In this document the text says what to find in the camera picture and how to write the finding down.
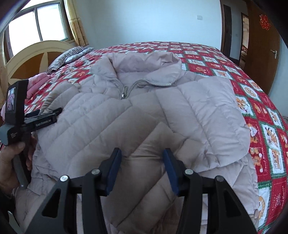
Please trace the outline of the person left hand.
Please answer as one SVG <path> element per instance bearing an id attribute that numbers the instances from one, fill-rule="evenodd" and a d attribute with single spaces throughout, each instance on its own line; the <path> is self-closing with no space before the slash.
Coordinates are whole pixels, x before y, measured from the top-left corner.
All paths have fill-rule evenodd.
<path id="1" fill-rule="evenodd" d="M 32 158 L 35 152 L 37 140 L 32 136 L 29 141 L 29 151 L 26 157 L 26 167 L 32 170 Z M 1 191 L 6 195 L 11 195 L 13 190 L 19 186 L 15 170 L 13 168 L 13 158 L 25 148 L 24 142 L 4 146 L 1 149 Z"/>

